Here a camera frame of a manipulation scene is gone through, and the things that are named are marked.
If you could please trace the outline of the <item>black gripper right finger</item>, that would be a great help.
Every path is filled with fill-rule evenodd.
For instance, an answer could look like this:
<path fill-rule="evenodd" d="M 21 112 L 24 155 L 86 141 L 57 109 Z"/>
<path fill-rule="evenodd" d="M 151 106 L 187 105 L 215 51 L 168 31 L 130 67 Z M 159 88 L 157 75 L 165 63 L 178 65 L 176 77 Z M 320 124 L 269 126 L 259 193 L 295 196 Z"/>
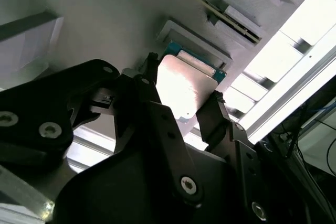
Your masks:
<path fill-rule="evenodd" d="M 225 160 L 229 166 L 232 205 L 242 211 L 246 222 L 268 220 L 261 165 L 248 142 L 246 131 L 229 118 L 222 93 L 214 91 L 196 113 L 206 151 Z"/>

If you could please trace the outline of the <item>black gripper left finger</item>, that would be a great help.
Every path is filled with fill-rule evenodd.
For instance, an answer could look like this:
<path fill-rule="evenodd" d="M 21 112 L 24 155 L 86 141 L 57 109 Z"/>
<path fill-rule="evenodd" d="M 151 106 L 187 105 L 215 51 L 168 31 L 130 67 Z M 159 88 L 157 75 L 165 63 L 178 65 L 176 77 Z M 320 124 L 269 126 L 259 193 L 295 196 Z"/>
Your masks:
<path fill-rule="evenodd" d="M 115 154 L 134 146 L 157 152 L 162 166 L 178 165 L 183 138 L 156 90 L 157 54 L 129 76 L 94 59 L 1 92 L 1 162 L 52 169 L 65 158 L 74 130 L 103 114 L 114 116 Z"/>

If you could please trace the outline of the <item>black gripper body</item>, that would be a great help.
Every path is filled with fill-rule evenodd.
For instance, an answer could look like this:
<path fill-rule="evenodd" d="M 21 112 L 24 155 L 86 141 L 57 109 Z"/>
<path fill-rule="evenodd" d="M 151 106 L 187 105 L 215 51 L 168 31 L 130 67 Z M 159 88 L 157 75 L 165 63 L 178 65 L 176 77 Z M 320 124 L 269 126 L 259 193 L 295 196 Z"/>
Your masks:
<path fill-rule="evenodd" d="M 241 142 L 184 146 L 172 157 L 169 170 L 134 146 L 78 174 L 56 200 L 54 223 L 312 223 L 307 204 L 267 184 Z"/>

